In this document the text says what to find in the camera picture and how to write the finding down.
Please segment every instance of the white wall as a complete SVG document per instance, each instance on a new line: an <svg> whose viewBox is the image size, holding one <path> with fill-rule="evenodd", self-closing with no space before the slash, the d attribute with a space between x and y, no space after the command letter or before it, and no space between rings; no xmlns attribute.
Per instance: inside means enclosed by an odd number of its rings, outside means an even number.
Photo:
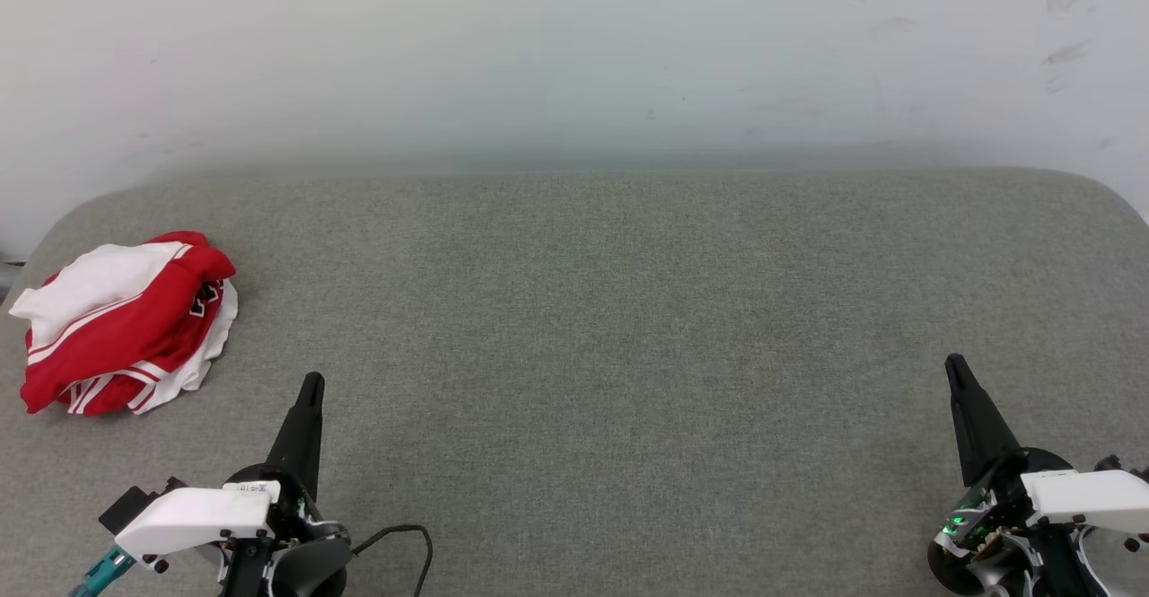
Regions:
<svg viewBox="0 0 1149 597"><path fill-rule="evenodd" d="M1149 212L1149 0L0 0L0 253L225 172L953 166ZM711 153L701 158L702 153Z"/></svg>

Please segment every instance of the label on robot arm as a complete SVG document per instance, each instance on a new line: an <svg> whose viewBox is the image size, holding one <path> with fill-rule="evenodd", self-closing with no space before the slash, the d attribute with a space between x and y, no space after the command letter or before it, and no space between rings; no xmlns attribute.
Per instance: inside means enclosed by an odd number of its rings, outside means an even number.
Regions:
<svg viewBox="0 0 1149 597"><path fill-rule="evenodd" d="M229 482L223 488L233 491L263 491L271 496L272 503L279 502L279 481Z"/></svg>

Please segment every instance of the white fabric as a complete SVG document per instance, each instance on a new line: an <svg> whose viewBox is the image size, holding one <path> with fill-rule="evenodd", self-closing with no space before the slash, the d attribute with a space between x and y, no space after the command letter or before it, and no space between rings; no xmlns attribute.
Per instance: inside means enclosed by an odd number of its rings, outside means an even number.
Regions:
<svg viewBox="0 0 1149 597"><path fill-rule="evenodd" d="M55 344L78 327L138 298L169 262L188 249L179 241L99 246L64 266L52 285L24 290L8 311L32 321L29 364L52 355Z"/></svg>
<svg viewBox="0 0 1149 597"><path fill-rule="evenodd" d="M191 389L200 388L200 385L203 383L203 378L207 375L209 369L211 369L211 360L222 355L223 343L228 340L231 324L236 321L236 316L239 315L239 297L231 281L223 282L223 298L219 303L221 305L211 323L211 327L208 328L208 334L203 336L203 343L200 344L199 350L184 365L180 365L179 369L160 377L160 381L156 381L155 385L155 393L152 393L151 397L147 397L147 393L140 393L140 395L129 402L128 408L133 413L139 416L155 409L156 405L167 404L179 397L182 389L191 391ZM136 364L136 369L144 367L140 364ZM163 372L163 369L156 367L156 365L152 365L152 369ZM140 401L144 401L145 397L147 397L147 402L140 404Z"/></svg>

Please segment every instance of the folded clothing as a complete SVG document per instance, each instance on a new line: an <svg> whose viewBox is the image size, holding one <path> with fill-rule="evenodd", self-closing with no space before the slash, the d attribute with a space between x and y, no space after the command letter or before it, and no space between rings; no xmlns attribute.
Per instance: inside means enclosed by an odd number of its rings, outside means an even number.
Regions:
<svg viewBox="0 0 1149 597"><path fill-rule="evenodd" d="M29 413L144 413L198 389L238 313L236 269L196 232L103 245L76 258L10 313L29 319L20 395Z"/></svg>

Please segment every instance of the teal cable connector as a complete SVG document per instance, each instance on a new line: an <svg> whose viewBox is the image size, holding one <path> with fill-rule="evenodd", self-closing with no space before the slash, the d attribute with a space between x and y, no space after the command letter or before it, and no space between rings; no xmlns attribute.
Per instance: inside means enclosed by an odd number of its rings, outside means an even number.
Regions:
<svg viewBox="0 0 1149 597"><path fill-rule="evenodd" d="M77 586L68 597L95 597L134 565L136 559L132 559L131 555L121 550L118 545L113 545L108 553L87 571L84 583Z"/></svg>

